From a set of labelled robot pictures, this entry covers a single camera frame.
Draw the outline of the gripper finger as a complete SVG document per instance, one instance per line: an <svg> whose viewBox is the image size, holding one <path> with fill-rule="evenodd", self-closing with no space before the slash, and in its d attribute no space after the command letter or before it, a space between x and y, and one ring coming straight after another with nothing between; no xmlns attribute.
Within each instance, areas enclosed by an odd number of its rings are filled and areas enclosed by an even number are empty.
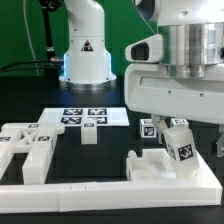
<svg viewBox="0 0 224 224"><path fill-rule="evenodd" d="M224 157L224 125L219 126L220 136L215 144L215 155Z"/></svg>

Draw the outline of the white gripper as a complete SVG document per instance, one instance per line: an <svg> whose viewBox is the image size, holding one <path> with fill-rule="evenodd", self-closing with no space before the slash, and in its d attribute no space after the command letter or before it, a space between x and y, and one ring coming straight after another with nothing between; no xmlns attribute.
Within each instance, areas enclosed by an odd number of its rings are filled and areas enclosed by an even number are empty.
<svg viewBox="0 0 224 224"><path fill-rule="evenodd" d="M171 78L159 64L130 64L124 78L127 107L152 114L159 143L165 116L224 125L224 64L208 66L200 79Z"/></svg>

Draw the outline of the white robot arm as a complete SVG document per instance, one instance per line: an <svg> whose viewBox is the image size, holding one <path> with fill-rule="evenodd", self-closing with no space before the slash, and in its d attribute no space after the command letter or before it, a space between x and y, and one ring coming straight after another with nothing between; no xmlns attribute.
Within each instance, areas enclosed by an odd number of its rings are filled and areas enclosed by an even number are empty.
<svg viewBox="0 0 224 224"><path fill-rule="evenodd" d="M104 36L124 49L125 103L149 113L161 133L166 117L218 124L224 156L224 0L122 0L107 28L94 0L65 0L69 48L62 80L73 86L113 78Z"/></svg>

